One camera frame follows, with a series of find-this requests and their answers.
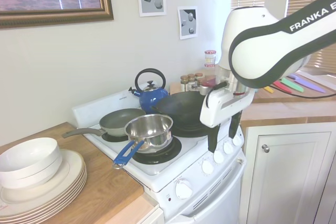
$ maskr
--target pink knife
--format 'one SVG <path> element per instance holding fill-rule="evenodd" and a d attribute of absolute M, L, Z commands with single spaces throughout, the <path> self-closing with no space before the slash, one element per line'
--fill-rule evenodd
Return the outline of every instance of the pink knife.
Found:
<path fill-rule="evenodd" d="M 292 94 L 292 91 L 287 88 L 287 86 L 283 85 L 280 81 L 275 81 L 273 82 L 274 86 L 279 88 L 279 89 L 282 89 L 284 91 L 286 91 L 287 93 L 291 93 Z"/>
<path fill-rule="evenodd" d="M 309 81 L 303 80 L 295 74 L 290 74 L 288 76 L 288 78 L 294 79 L 294 82 L 296 82 L 296 83 L 298 83 L 298 84 L 300 84 L 300 85 L 302 85 L 302 86 L 304 86 L 308 89 L 315 90 L 315 91 L 318 91 L 318 92 L 321 92 L 321 93 L 326 92 L 324 89 L 320 88 L 319 86 L 314 85 L 313 83 L 311 83 Z"/>

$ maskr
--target cabinet door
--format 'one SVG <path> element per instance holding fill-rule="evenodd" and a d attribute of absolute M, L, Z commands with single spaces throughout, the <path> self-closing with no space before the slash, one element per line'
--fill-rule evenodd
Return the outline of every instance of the cabinet door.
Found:
<path fill-rule="evenodd" d="M 164 216 L 161 208 L 155 210 L 147 219 L 141 224 L 164 224 Z"/>
<path fill-rule="evenodd" d="M 330 132 L 261 135 L 248 224 L 312 224 L 324 183 L 318 180 Z M 262 146 L 267 145 L 266 153 Z"/>
<path fill-rule="evenodd" d="M 336 223 L 336 158 L 331 165 L 314 224 Z"/>

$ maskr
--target green knife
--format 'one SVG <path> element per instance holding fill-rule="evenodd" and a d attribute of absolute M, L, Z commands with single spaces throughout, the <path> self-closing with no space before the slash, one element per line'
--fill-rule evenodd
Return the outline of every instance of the green knife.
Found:
<path fill-rule="evenodd" d="M 301 93 L 304 92 L 303 87 L 301 87 L 301 86 L 295 84 L 294 82 L 291 82 L 291 81 L 287 80 L 286 78 L 282 78 L 282 79 L 280 80 L 280 82 L 281 82 L 283 85 L 286 85 L 287 87 L 289 87 L 289 88 L 291 88 L 291 89 L 294 89 L 294 90 L 299 91 L 299 92 L 301 92 Z"/>

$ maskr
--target oven handle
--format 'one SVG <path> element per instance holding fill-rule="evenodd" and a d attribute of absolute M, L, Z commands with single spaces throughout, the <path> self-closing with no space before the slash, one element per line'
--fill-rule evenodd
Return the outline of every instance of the oven handle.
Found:
<path fill-rule="evenodd" d="M 226 189 L 215 199 L 213 200 L 206 208 L 204 208 L 201 212 L 194 215 L 193 217 L 187 217 L 184 215 L 178 215 L 176 218 L 172 221 L 173 224 L 193 224 L 197 222 L 197 220 L 201 219 L 203 215 L 206 215 L 212 208 L 214 208 L 219 202 L 222 201 L 222 199 L 231 191 L 231 189 L 235 186 L 235 184 L 239 181 L 241 176 L 243 175 L 245 166 L 246 166 L 246 160 L 242 158 L 238 158 L 237 162 L 240 163 L 240 169 L 234 179 L 229 183 L 229 185 L 226 187 Z"/>

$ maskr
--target colorful knife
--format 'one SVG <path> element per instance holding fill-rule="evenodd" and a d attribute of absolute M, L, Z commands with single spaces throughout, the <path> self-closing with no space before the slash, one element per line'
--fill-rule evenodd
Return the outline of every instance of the colorful knife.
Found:
<path fill-rule="evenodd" d="M 321 93 L 325 93 L 326 91 L 322 88 L 320 88 L 319 86 L 317 85 L 314 85 L 313 83 L 309 82 L 309 81 L 306 81 L 306 80 L 303 80 L 301 79 L 300 77 L 298 77 L 297 75 L 295 74 L 290 74 L 288 76 L 288 78 L 290 79 L 294 79 L 294 81 L 308 89 L 311 89 L 311 90 L 315 90 L 315 91 L 318 91 L 318 92 L 321 92 Z"/>
<path fill-rule="evenodd" d="M 264 89 L 265 89 L 267 92 L 271 93 L 271 94 L 273 94 L 273 93 L 274 93 L 274 90 L 273 90 L 273 89 L 271 89 L 269 86 L 267 86 L 267 87 L 264 87 Z"/>
<path fill-rule="evenodd" d="M 290 80 L 286 79 L 286 78 L 281 78 L 280 82 L 284 85 L 286 85 L 287 87 L 291 88 L 291 89 L 294 89 L 296 91 L 299 91 L 301 93 L 304 92 L 304 89 L 303 87 L 295 84 L 294 82 L 291 82 Z"/>
<path fill-rule="evenodd" d="M 287 88 L 285 85 L 283 85 L 280 81 L 275 81 L 273 82 L 274 86 L 279 88 L 279 89 L 282 89 L 284 91 L 286 91 L 287 93 L 291 93 L 292 94 L 292 91 Z"/>

